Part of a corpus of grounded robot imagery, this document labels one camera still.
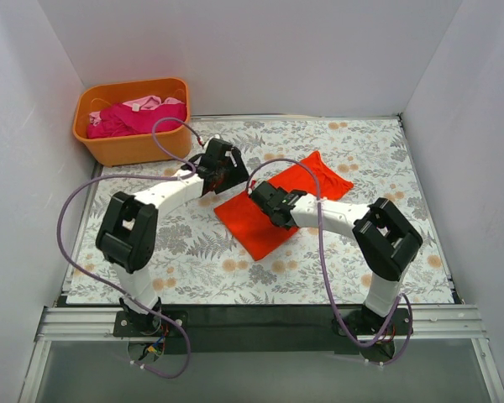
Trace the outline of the orange t shirt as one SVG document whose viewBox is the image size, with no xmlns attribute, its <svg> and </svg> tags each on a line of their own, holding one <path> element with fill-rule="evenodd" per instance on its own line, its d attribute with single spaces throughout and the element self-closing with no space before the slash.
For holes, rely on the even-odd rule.
<svg viewBox="0 0 504 403">
<path fill-rule="evenodd" d="M 352 182 L 328 168 L 318 151 L 312 152 L 301 160 L 301 163 L 318 178 L 321 195 L 329 200 L 339 200 L 354 187 Z M 269 182 L 286 191 L 301 190 L 316 193 L 312 175 L 297 165 L 273 176 Z M 274 226 L 268 216 L 249 199 L 245 191 L 216 207 L 214 212 L 255 261 L 263 259 L 297 232 L 295 228 L 284 229 Z"/>
</svg>

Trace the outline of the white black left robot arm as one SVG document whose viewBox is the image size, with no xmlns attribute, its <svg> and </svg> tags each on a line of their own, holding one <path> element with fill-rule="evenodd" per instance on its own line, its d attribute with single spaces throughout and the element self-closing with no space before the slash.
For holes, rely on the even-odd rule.
<svg viewBox="0 0 504 403">
<path fill-rule="evenodd" d="M 168 180 L 127 194 L 115 193 L 96 237 L 96 247 L 117 274 L 127 321 L 145 336 L 162 324 L 160 298 L 147 268 L 155 251 L 158 218 L 205 196 L 219 194 L 246 182 L 249 173 L 242 154 L 231 143 L 211 138 L 203 152 L 189 159 Z"/>
</svg>

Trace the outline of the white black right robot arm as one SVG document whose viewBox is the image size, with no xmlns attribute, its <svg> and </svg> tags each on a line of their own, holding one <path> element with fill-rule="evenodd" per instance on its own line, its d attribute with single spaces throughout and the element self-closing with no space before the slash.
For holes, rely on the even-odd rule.
<svg viewBox="0 0 504 403">
<path fill-rule="evenodd" d="M 394 311 L 409 264 L 423 238 L 396 205 L 383 197 L 370 205 L 319 200 L 305 191 L 286 191 L 263 181 L 249 191 L 251 201 L 278 228 L 316 228 L 353 239 L 372 272 L 360 314 L 340 324 L 354 335 L 364 325 L 370 332 L 392 328 Z"/>
</svg>

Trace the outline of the floral patterned table mat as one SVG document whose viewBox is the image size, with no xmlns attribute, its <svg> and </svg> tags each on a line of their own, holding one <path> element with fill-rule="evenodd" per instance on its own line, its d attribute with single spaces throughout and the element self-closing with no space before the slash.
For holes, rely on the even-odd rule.
<svg viewBox="0 0 504 403">
<path fill-rule="evenodd" d="M 449 269 L 430 218 L 402 126 L 395 119 L 275 120 L 198 119 L 204 138 L 219 136 L 236 145 L 257 179 L 269 179 L 289 160 L 318 151 L 335 173 L 354 184 L 349 203 L 394 202 L 423 238 L 403 281 L 414 304 L 450 303 Z M 113 305 L 118 279 L 95 238 L 110 197 L 152 185 L 153 175 L 172 175 L 177 163 L 107 167 L 90 195 L 81 227 L 77 269 L 65 286 L 68 304 Z M 165 304 L 339 304 L 361 303 L 371 272 L 355 241 L 304 228 L 275 251 L 255 261 L 218 220 L 214 209 L 235 190 L 207 194 L 159 220 L 149 262 L 152 285 Z"/>
</svg>

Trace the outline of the orange plastic bin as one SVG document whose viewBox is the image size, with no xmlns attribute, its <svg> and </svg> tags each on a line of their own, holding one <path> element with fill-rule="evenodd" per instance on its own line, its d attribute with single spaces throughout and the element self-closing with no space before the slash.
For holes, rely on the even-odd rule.
<svg viewBox="0 0 504 403">
<path fill-rule="evenodd" d="M 146 133 L 103 139 L 87 137 L 89 114 L 103 110 L 116 103 L 132 101 L 146 96 L 157 96 L 162 100 L 173 97 L 184 103 L 185 122 L 190 121 L 191 107 L 187 83 L 181 78 L 164 77 L 143 81 L 124 81 L 102 84 L 86 90 L 79 98 L 72 126 L 76 140 L 85 145 L 92 156 L 101 165 L 131 165 L 170 157 L 159 149 L 154 140 L 179 157 L 186 156 L 192 149 L 192 138 L 188 128 L 177 123 L 173 130 L 162 123 L 157 127 L 156 136 L 148 130 Z"/>
</svg>

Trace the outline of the light pink t shirt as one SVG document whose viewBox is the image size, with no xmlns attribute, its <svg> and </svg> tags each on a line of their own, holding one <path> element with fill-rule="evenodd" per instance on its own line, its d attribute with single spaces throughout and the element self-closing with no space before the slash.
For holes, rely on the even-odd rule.
<svg viewBox="0 0 504 403">
<path fill-rule="evenodd" d="M 183 104 L 183 102 L 174 97 L 167 97 L 164 101 L 162 101 L 160 97 L 150 95 L 127 101 L 123 104 L 124 106 L 129 107 L 133 112 L 139 112 L 152 111 L 161 105 L 177 105 Z M 89 123 L 98 125 L 102 121 L 100 115 L 100 111 L 89 113 Z"/>
</svg>

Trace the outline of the magenta t shirt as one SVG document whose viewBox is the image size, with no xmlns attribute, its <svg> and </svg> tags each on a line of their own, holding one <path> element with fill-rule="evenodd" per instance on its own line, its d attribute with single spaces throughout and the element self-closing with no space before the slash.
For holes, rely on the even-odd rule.
<svg viewBox="0 0 504 403">
<path fill-rule="evenodd" d="M 187 118 L 186 105 L 162 104 L 152 110 L 139 110 L 135 112 L 130 106 L 114 104 L 99 113 L 92 113 L 87 126 L 89 139 L 105 139 L 147 134 L 152 132 L 155 123 L 161 119 L 156 132 L 168 132 L 181 126 L 179 121 L 185 122 Z"/>
</svg>

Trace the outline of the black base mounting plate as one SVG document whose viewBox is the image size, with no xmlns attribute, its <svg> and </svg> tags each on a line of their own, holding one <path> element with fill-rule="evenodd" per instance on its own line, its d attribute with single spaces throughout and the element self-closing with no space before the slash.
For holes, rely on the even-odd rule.
<svg viewBox="0 0 504 403">
<path fill-rule="evenodd" d="M 360 340 L 373 338 L 383 320 L 364 319 L 361 305 L 338 305 L 349 330 Z M 337 323 L 330 305 L 166 305 L 162 313 L 182 325 L 193 353 L 335 352 L 357 354 L 355 346 Z M 142 332 L 131 316 L 118 311 L 113 336 L 148 341 L 168 328 L 165 353 L 186 352 L 186 343 L 172 325 L 157 332 Z M 398 307 L 383 343 L 378 346 L 390 358 L 394 337 L 409 332 L 407 308 Z"/>
</svg>

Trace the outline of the aluminium frame rail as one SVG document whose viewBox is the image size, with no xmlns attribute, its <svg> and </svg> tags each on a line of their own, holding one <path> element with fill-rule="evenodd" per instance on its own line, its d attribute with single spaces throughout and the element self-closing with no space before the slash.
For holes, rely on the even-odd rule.
<svg viewBox="0 0 504 403">
<path fill-rule="evenodd" d="M 179 317 L 186 332 L 197 331 L 317 331 L 341 335 L 331 308 L 326 305 L 297 306 L 172 306 L 171 317 Z M 485 338 L 487 331 L 475 306 L 432 304 L 412 309 L 412 335 L 422 339 Z M 51 341 L 95 341 L 109 338 L 140 339 L 146 334 L 136 330 L 123 311 L 111 307 L 46 308 L 36 333 Z"/>
</svg>

